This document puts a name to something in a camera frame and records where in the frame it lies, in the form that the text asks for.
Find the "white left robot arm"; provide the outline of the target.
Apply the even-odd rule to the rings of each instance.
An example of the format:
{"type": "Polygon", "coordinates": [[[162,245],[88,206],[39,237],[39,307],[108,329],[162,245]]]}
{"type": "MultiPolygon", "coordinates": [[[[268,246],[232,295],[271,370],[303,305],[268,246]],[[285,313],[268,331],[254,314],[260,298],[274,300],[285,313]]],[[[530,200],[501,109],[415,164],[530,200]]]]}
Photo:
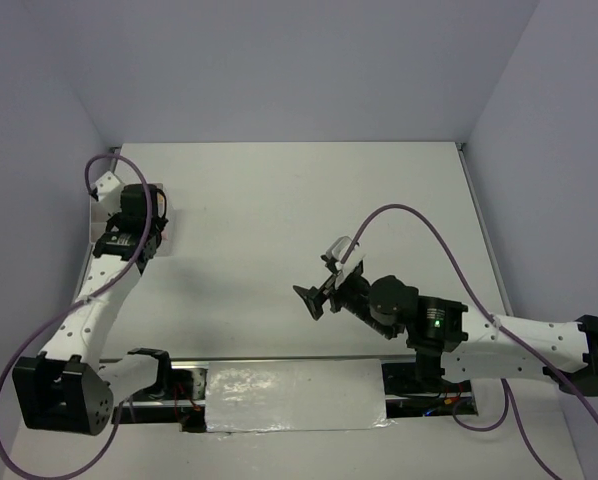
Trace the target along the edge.
{"type": "Polygon", "coordinates": [[[37,356],[19,358],[12,371],[30,429],[95,436],[121,401],[141,391],[161,399],[174,389],[164,350],[137,347],[113,364],[100,363],[123,303],[162,243],[168,223],[165,193],[159,184],[124,185],[107,174],[98,194],[108,220],[77,296],[81,305],[37,356]]]}

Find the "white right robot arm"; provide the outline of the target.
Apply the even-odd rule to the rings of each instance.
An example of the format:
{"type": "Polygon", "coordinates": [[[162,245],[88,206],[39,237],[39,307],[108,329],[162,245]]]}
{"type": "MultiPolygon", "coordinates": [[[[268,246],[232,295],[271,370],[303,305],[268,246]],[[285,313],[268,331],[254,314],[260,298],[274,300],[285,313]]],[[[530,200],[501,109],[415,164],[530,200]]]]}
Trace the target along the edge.
{"type": "Polygon", "coordinates": [[[459,301],[425,296],[393,275],[369,282],[357,266],[345,279],[295,286],[311,317],[345,310],[382,337],[403,337],[415,353],[408,386],[425,391],[476,379],[553,382],[598,397],[598,318],[565,323],[500,316],[489,320],[459,301]]]}

